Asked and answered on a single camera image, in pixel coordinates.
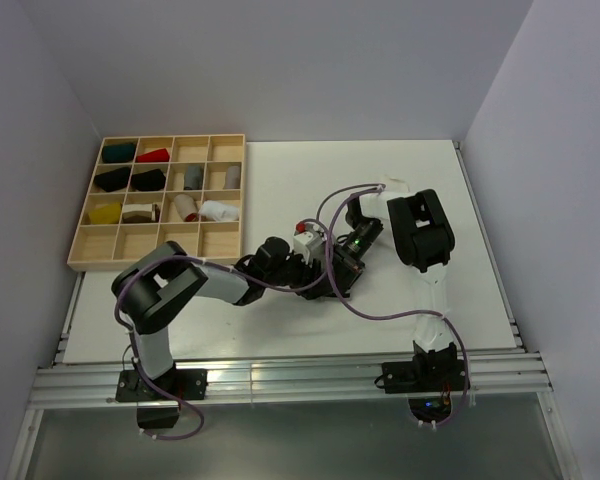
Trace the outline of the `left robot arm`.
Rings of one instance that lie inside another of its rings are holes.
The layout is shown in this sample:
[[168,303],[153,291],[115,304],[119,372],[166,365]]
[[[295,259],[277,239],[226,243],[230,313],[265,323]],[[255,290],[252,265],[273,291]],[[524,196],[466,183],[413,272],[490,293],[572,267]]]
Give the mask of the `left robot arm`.
[[246,306],[267,289],[288,289],[307,300],[334,295],[322,262],[307,262],[278,237],[268,238],[233,266],[190,257],[180,244],[168,241],[118,275],[111,286],[114,318],[130,333],[139,388],[152,399],[173,391],[177,373],[168,327],[192,299]]

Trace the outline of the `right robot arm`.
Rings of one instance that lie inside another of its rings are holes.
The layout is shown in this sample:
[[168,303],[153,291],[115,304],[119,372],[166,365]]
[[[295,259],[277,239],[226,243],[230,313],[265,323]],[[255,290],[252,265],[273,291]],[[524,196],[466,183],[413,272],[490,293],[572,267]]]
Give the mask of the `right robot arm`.
[[[432,189],[405,196],[378,184],[352,193],[337,209],[351,232],[344,242],[325,246],[326,275],[333,294],[360,318],[388,321],[413,317],[414,355],[407,361],[385,362],[376,387],[385,393],[443,393],[469,386],[468,354],[447,314],[446,273],[456,241],[437,193]],[[400,262],[422,282],[426,306],[388,315],[357,310],[344,297],[364,270],[363,256],[388,224]]]

